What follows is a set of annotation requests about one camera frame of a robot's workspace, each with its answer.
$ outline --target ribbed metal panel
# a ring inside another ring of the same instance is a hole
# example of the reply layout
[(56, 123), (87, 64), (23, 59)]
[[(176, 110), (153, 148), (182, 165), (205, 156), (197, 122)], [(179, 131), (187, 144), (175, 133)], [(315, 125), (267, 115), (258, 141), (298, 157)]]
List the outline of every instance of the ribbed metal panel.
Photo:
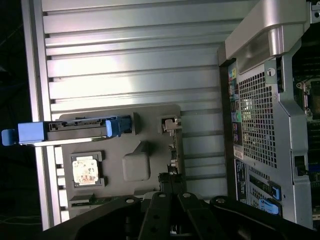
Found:
[(256, 2), (34, 0), (43, 118), (178, 104), (188, 190), (226, 195), (216, 52)]

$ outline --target dark background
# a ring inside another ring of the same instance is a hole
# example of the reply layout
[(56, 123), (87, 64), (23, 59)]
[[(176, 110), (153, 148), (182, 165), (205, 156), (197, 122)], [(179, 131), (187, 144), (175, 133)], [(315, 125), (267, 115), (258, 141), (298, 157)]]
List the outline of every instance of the dark background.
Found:
[[(32, 116), (20, 0), (0, 0), (0, 21), (2, 131), (31, 122)], [(40, 216), (34, 149), (0, 144), (0, 239), (24, 239), (40, 232)]]

